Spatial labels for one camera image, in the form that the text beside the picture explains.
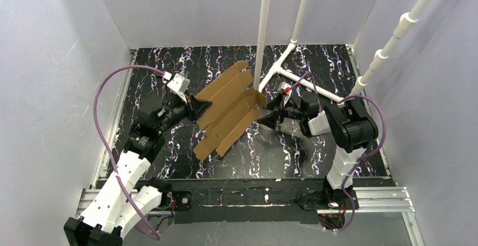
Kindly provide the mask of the brown cardboard box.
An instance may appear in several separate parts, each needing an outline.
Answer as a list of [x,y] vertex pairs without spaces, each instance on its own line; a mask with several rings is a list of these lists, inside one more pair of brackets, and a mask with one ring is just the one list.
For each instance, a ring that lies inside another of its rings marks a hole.
[[248,66],[244,60],[234,63],[196,95],[198,100],[212,102],[197,121],[198,127],[205,130],[205,136],[193,149],[201,162],[213,152],[225,156],[259,118],[259,108],[266,106],[265,96],[250,87],[253,76]]

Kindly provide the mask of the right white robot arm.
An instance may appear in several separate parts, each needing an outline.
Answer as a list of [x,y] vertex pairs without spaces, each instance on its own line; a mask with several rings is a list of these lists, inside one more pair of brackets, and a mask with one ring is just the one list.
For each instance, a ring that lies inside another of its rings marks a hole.
[[297,120],[302,134],[316,137],[331,133],[336,144],[332,167],[320,193],[323,202],[339,202],[351,196],[352,173],[368,146],[377,139],[376,122],[360,102],[364,96],[351,95],[342,101],[322,107],[319,102],[300,103],[289,99],[285,92],[266,106],[270,113],[257,120],[275,129],[284,119]]

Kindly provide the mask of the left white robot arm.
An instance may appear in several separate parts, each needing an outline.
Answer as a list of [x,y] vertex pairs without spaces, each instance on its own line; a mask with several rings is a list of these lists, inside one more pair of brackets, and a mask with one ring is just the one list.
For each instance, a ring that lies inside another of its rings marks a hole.
[[91,204],[77,217],[70,217],[64,232],[70,245],[122,245],[132,229],[154,240],[160,232],[148,221],[147,214],[160,207],[171,191],[170,184],[151,179],[135,195],[131,192],[150,168],[165,144],[164,133],[183,119],[196,122],[212,106],[208,100],[174,96],[166,105],[151,112],[139,112],[131,125],[119,161]]

